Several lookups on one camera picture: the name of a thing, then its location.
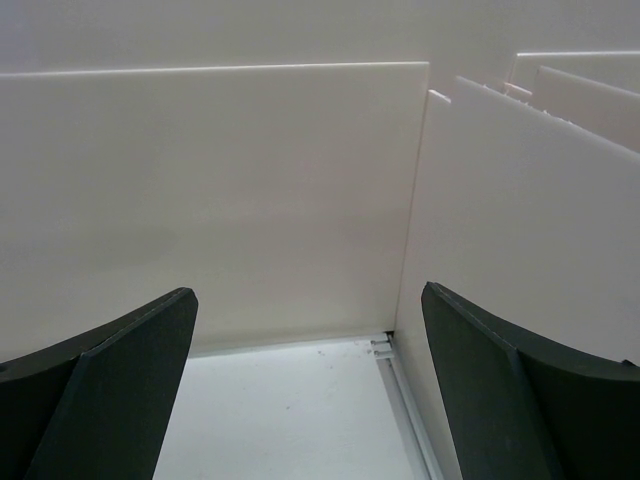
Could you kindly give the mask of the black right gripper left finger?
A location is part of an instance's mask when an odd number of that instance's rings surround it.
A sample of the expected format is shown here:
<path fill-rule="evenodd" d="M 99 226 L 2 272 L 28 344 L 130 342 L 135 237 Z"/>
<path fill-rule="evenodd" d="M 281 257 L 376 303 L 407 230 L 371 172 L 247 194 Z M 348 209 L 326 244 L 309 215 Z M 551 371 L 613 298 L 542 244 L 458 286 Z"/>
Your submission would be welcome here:
<path fill-rule="evenodd" d="M 197 312 L 181 287 L 2 363 L 2 478 L 152 478 Z"/>

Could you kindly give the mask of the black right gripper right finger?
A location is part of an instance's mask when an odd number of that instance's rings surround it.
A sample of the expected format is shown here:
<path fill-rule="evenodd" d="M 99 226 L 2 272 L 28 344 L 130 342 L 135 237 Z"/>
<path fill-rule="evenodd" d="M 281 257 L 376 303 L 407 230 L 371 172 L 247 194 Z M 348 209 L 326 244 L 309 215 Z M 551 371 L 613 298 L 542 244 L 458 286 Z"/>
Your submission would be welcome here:
<path fill-rule="evenodd" d="M 438 283 L 421 303 L 463 478 L 638 478 L 637 365 L 547 339 Z"/>

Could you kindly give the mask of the right aluminium table rail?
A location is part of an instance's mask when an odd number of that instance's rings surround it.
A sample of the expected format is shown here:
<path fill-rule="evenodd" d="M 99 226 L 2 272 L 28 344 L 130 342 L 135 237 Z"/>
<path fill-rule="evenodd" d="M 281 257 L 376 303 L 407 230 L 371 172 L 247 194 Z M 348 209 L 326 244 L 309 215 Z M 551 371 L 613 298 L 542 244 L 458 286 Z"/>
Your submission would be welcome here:
<path fill-rule="evenodd" d="M 415 479 L 441 480 L 444 475 L 389 332 L 370 340 L 396 425 Z"/>

